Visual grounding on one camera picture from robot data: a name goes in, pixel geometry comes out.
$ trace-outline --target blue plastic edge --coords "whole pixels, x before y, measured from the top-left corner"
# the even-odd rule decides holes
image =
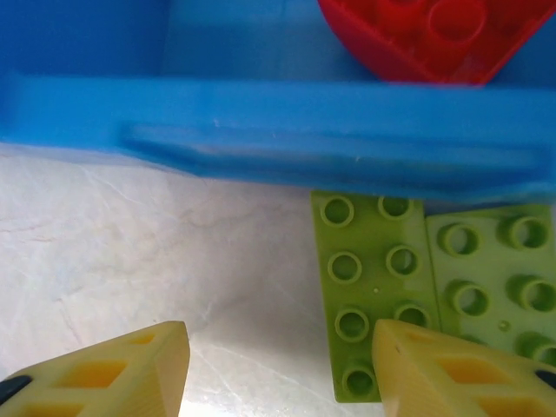
[[[29,76],[4,76],[0,88],[4,142],[367,194],[556,195],[550,90]]]

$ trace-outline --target plastic toy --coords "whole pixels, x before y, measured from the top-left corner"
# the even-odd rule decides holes
[[[0,417],[177,417],[188,365],[184,324],[158,324],[13,374]]]
[[[379,401],[376,321],[440,328],[422,203],[315,191],[312,205],[335,397]]]
[[[400,321],[378,321],[387,417],[553,417],[556,367]]]
[[[427,218],[442,332],[556,366],[549,206]]]
[[[320,0],[330,26],[377,76],[487,83],[556,11],[554,0]]]
[[[380,400],[365,352],[379,319],[556,366],[549,206],[425,219],[421,202],[323,191],[312,206],[338,401]]]
[[[377,83],[315,0],[4,2],[0,142],[342,192],[554,198],[555,38],[551,19],[488,88],[440,89]]]

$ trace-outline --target yellow plastic piece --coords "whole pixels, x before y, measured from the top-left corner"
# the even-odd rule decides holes
[[[373,361],[388,417],[556,416],[555,367],[470,341],[381,320]]]
[[[168,321],[13,374],[33,381],[0,417],[176,417],[188,366],[185,325]]]

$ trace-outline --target lime green toy brick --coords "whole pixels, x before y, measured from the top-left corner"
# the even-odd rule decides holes
[[[315,191],[312,207],[335,397],[380,401],[376,321],[440,328],[422,203]]]
[[[427,218],[442,331],[556,366],[550,208]]]

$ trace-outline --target dark blue plastic part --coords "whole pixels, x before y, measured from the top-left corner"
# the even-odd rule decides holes
[[[556,18],[484,89],[377,82],[316,0],[34,0],[0,13],[0,140],[195,175],[556,196]]]
[[[14,376],[8,380],[0,381],[0,406],[27,387],[32,381],[33,379],[28,375]]]

